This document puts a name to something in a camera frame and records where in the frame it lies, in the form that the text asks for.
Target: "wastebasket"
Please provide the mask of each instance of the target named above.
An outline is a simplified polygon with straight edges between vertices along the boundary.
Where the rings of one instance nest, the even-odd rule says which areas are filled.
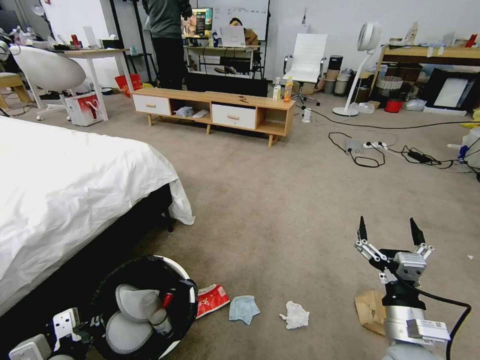
[[[159,290],[160,294],[173,293],[167,307],[173,327],[171,337],[165,338],[154,331],[140,349],[129,354],[119,354],[110,348],[105,337],[106,326],[110,317],[119,311],[115,290],[121,284],[138,289]],[[105,359],[159,359],[179,344],[194,322],[197,316],[198,288],[175,261],[157,255],[142,256],[111,272],[100,283],[91,305],[93,313],[100,315],[102,324],[93,335],[93,344]]]

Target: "wall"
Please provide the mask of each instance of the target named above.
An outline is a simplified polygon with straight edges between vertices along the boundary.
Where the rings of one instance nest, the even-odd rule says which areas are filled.
[[[110,36],[100,0],[51,0],[51,4],[43,1],[41,3],[56,39],[58,35],[62,35],[66,41],[70,41],[71,34],[76,34],[83,46],[88,46],[83,26],[91,26],[97,39],[108,39]],[[91,79],[87,61],[83,59],[75,61]],[[93,64],[101,86],[118,87],[114,78],[119,75],[119,68],[114,57],[94,59]]]
[[[435,42],[445,33],[455,31],[457,37],[469,38],[480,31],[478,0],[274,0],[270,2],[270,27],[268,33],[266,77],[281,76],[286,53],[278,51],[277,43],[283,40],[292,26],[302,22],[307,7],[306,22],[311,24],[311,33],[328,34],[325,56],[342,55],[342,68],[356,69],[364,57],[357,51],[357,39],[362,24],[377,21],[382,26],[381,44],[389,38],[402,38],[414,21],[419,23],[418,42]],[[380,50],[370,62],[374,64]]]

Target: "beige carpet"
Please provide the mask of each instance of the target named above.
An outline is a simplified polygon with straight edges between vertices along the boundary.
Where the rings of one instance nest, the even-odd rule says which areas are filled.
[[[332,114],[344,99],[319,98],[315,109],[346,120]],[[213,128],[207,136],[204,125],[177,121],[148,127],[146,115],[135,113],[123,95],[107,96],[106,104],[108,122],[78,127],[58,113],[43,123],[151,144],[175,167],[197,216],[193,226],[177,222],[173,233],[151,231],[138,239],[135,253],[168,256],[200,287],[220,283],[231,299],[253,295],[261,311],[250,326],[229,321],[228,306],[201,318],[169,359],[380,359],[387,341],[359,324],[354,307],[358,292],[383,290],[378,272],[354,248],[360,215],[373,244],[397,249],[413,247],[409,218],[415,218],[435,246],[421,278],[423,289],[473,306],[452,358],[478,356],[480,183],[473,174],[409,164],[390,154],[385,166],[358,167],[327,138],[328,132],[340,131],[361,141],[396,142],[396,150],[415,146],[446,160],[456,157],[446,144],[458,144],[465,128],[377,132],[335,126],[317,115],[315,122],[301,123],[296,116],[289,136],[268,148],[266,138],[248,132]],[[21,118],[35,121],[35,111]],[[457,120],[378,110],[348,122],[398,127]],[[367,156],[378,155],[370,152]],[[310,311],[308,327],[285,328],[279,313],[289,300]],[[427,318],[450,328],[462,311],[424,301]]]

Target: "laptop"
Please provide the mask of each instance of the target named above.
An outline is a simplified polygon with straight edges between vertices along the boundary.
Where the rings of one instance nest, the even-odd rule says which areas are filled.
[[[225,26],[220,28],[221,45],[224,48],[245,48],[243,26]]]

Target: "wooden stool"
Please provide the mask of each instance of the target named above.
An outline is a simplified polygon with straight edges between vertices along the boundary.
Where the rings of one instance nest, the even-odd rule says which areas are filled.
[[[13,88],[13,91],[16,92],[16,95],[22,103],[29,103],[32,101],[22,79],[16,73],[0,72],[0,89],[1,88]],[[2,94],[0,94],[0,108],[9,108]]]

